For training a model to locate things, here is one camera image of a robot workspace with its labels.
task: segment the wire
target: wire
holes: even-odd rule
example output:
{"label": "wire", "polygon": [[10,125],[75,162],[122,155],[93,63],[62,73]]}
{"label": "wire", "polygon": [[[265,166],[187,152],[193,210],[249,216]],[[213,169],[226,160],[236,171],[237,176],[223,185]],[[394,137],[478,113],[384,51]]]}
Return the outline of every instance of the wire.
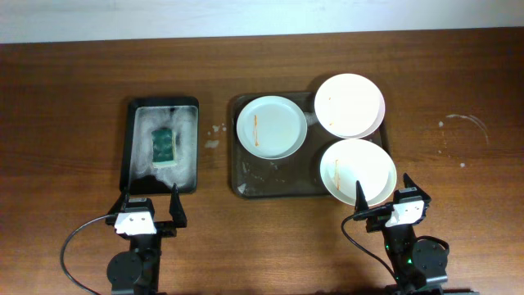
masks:
{"label": "wire", "polygon": [[66,264],[64,263],[64,254],[66,254],[66,248],[67,248],[67,244],[71,241],[71,239],[82,229],[84,229],[86,226],[92,224],[92,223],[95,223],[99,220],[104,220],[106,218],[109,218],[109,217],[115,217],[116,214],[108,214],[108,215],[104,215],[104,216],[100,216],[100,217],[97,217],[87,223],[85,223],[84,225],[80,226],[79,228],[75,229],[70,235],[69,237],[67,237],[66,241],[64,242],[64,245],[62,245],[62,249],[60,250],[60,265],[62,267],[62,270],[64,271],[64,274],[65,276],[67,276],[68,279],[71,280],[71,282],[75,283],[75,285],[79,286],[81,289],[83,289],[84,291],[88,292],[88,293],[91,293],[93,295],[100,295],[100,293],[96,293],[94,292],[92,289],[82,285],[79,281],[77,281],[75,278],[73,278],[73,276],[69,273],[69,271],[67,270],[67,267],[66,267]]}
{"label": "wire", "polygon": [[390,275],[393,277],[393,279],[395,280],[395,282],[397,281],[396,277],[395,277],[395,272],[393,272],[393,270],[390,268],[390,266],[388,264],[386,264],[384,262],[384,260],[382,260],[379,256],[376,256],[375,254],[371,253],[370,251],[368,251],[368,249],[366,249],[365,247],[362,247],[360,246],[360,244],[358,244],[352,237],[349,236],[349,234],[347,234],[346,230],[344,229],[344,225],[346,225],[346,222],[350,221],[350,220],[353,220],[353,218],[355,217],[355,214],[353,214],[352,216],[348,216],[346,217],[343,221],[342,221],[342,225],[341,225],[341,228],[342,228],[342,233],[346,236],[346,238],[348,240],[350,240],[350,242],[352,244],[354,244],[358,249],[362,250],[364,253],[370,255],[371,257],[375,258],[378,262],[382,263],[382,265],[384,267],[386,267],[387,271],[390,272]]}

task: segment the green sponge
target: green sponge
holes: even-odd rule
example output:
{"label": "green sponge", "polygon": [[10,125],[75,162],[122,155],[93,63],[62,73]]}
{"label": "green sponge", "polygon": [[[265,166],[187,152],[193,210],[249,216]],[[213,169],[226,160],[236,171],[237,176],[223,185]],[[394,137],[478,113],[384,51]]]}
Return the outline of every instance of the green sponge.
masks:
{"label": "green sponge", "polygon": [[153,137],[153,167],[165,168],[174,166],[174,133],[169,128],[162,128],[151,132]]}

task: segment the small black tray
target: small black tray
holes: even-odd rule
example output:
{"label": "small black tray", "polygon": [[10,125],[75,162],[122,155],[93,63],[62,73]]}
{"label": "small black tray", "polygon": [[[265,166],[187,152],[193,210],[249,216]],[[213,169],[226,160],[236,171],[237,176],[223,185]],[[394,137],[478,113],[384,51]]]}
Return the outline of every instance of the small black tray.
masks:
{"label": "small black tray", "polygon": [[[155,176],[148,175],[141,179],[131,181],[130,166],[131,153],[133,150],[133,133],[135,125],[135,115],[140,107],[180,107],[191,106],[196,107],[196,129],[198,129],[199,104],[198,100],[193,97],[172,97],[172,98],[137,98],[128,105],[128,114],[125,126],[124,137],[124,153],[122,156],[122,166],[120,170],[120,191],[129,192],[130,195],[148,195],[148,194],[168,194],[171,193],[171,188],[168,188],[164,183],[156,180]],[[196,149],[198,149],[198,139],[196,142]],[[195,167],[195,174],[192,175],[193,181],[190,184],[179,186],[179,193],[192,193],[197,189],[197,168]]]}
{"label": "small black tray", "polygon": [[[342,138],[327,132],[317,121],[309,125],[308,119],[308,133],[302,146],[289,157],[279,160],[253,156],[238,140],[238,115],[247,103],[265,95],[290,99],[306,114],[306,118],[314,115],[314,93],[247,94],[236,98],[231,109],[233,191],[248,199],[328,195],[318,168],[324,152]],[[375,143],[389,154],[384,122],[377,131],[364,139]]]}

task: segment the green scrubbing pad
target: green scrubbing pad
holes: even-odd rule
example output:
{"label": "green scrubbing pad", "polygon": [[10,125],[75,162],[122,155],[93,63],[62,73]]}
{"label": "green scrubbing pad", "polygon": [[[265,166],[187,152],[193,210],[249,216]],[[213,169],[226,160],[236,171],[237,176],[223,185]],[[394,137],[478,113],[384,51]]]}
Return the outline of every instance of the green scrubbing pad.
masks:
{"label": "green scrubbing pad", "polygon": [[153,137],[153,167],[164,168],[174,166],[174,133],[169,128],[151,132]]}

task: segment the wooden table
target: wooden table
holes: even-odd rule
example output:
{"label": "wooden table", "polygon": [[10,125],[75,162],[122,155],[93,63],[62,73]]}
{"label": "wooden table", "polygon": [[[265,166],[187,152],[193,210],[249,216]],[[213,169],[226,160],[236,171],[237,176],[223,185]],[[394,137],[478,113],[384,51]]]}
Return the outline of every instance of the wooden table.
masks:
{"label": "wooden table", "polygon": [[[238,94],[315,91],[346,72],[381,89],[398,174],[433,197],[416,233],[451,245],[445,286],[521,294],[522,28],[0,46],[0,293],[82,294],[58,254],[74,228],[119,196],[125,104],[178,94],[201,104],[199,179],[182,199],[188,227],[163,242],[161,291],[304,294],[393,284],[341,234],[353,207],[333,197],[236,197],[231,128],[212,130],[228,122]],[[479,118],[487,137],[451,114]],[[205,148],[208,140],[219,146]],[[168,201],[154,198],[159,219],[169,217]],[[363,223],[348,231],[386,259],[380,234],[366,234]],[[65,261],[108,294],[107,263],[128,246],[101,223],[75,237]]]}

